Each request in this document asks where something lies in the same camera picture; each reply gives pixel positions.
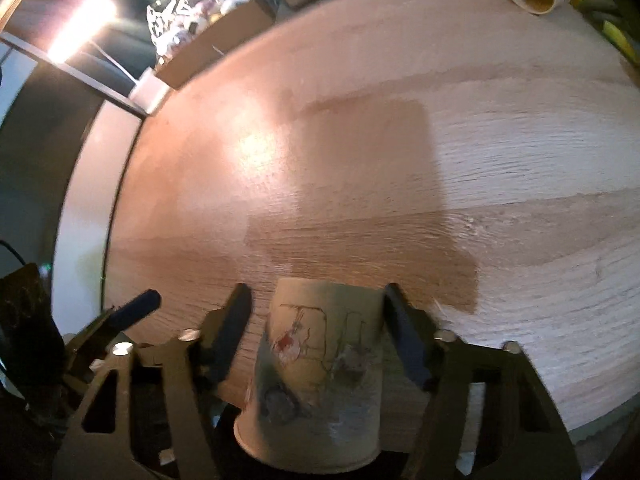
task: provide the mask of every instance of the wood grain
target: wood grain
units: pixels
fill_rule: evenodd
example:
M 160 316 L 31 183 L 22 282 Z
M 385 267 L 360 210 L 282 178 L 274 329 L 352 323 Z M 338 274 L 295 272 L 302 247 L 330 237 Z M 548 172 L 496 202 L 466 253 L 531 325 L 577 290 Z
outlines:
M 111 234 L 106 303 L 163 341 L 256 310 L 223 394 L 241 404 L 279 276 L 382 286 L 471 342 L 522 343 L 569 428 L 640 390 L 640 93 L 572 9 L 329 0 L 147 120 Z M 386 352 L 383 446 L 424 397 Z

